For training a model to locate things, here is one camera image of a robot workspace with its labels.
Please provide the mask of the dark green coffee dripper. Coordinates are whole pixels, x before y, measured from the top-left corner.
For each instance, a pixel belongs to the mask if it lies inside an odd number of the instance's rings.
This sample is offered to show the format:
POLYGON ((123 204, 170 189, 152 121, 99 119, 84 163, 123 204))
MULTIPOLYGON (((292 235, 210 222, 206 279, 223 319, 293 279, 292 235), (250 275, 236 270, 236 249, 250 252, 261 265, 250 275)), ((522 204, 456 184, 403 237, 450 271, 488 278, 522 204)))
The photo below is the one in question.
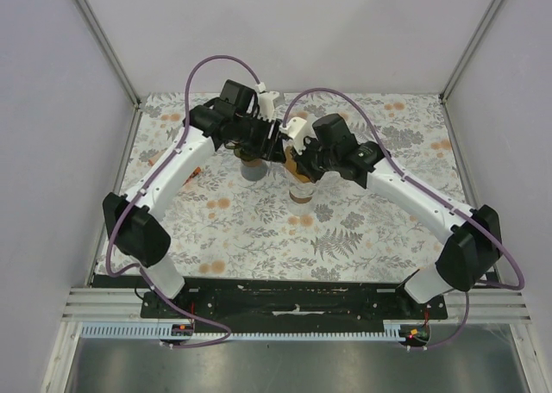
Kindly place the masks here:
POLYGON ((234 143, 233 152, 238 159, 244 161, 253 161, 259 158, 258 148, 248 143, 234 143))

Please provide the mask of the clear glass carafe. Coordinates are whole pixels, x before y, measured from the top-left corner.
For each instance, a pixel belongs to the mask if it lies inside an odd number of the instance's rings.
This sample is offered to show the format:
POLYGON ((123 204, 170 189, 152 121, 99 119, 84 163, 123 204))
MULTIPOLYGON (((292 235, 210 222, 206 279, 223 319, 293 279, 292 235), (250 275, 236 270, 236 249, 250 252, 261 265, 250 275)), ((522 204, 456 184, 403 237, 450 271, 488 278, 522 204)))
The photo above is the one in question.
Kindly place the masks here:
POLYGON ((288 160, 284 163, 285 176, 288 181, 289 195, 298 203, 307 203, 314 198, 317 191, 329 182, 329 176, 323 176, 316 182, 312 182, 305 175, 297 172, 297 165, 288 160))

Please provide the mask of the glass cup with brown band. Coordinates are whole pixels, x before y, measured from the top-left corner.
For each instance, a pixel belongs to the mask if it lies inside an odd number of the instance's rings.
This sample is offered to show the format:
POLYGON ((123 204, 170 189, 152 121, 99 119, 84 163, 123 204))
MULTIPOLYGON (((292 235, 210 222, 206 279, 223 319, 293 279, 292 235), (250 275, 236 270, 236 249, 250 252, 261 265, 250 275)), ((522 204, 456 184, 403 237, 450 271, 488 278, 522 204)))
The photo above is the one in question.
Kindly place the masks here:
POLYGON ((287 208, 295 216, 309 215, 314 211, 313 196, 296 196, 291 191, 288 193, 287 208))

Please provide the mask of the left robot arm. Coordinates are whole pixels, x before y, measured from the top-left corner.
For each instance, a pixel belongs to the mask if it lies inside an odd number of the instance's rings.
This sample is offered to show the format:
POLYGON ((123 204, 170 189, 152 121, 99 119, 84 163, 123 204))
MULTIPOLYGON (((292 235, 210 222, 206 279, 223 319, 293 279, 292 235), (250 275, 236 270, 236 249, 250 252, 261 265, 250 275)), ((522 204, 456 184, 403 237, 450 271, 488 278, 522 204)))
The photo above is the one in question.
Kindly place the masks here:
POLYGON ((136 185, 103 200, 108 248, 129 256, 162 293, 160 307, 178 318, 190 308, 181 291, 184 278, 168 255, 171 237, 161 226, 166 208, 185 181, 220 147, 233 147, 241 159, 283 162, 280 120, 275 111, 284 96, 263 84, 249 88, 227 80, 218 97, 191 109, 179 138, 136 185))

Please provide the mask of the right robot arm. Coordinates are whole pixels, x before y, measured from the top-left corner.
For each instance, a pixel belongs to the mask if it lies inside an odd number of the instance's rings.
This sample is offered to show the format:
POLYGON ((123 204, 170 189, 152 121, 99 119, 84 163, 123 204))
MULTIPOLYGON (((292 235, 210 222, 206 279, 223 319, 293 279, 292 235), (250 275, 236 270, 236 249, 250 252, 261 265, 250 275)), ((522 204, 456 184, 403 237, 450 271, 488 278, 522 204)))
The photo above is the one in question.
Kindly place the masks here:
POLYGON ((315 183, 327 172, 379 194, 414 215, 442 243, 437 261, 409 276, 395 296, 404 318, 451 290, 470 291, 500 257, 498 213, 474 209, 442 194, 394 165, 376 142, 360 143, 338 114, 317 120, 292 118, 286 128, 298 173, 315 183))

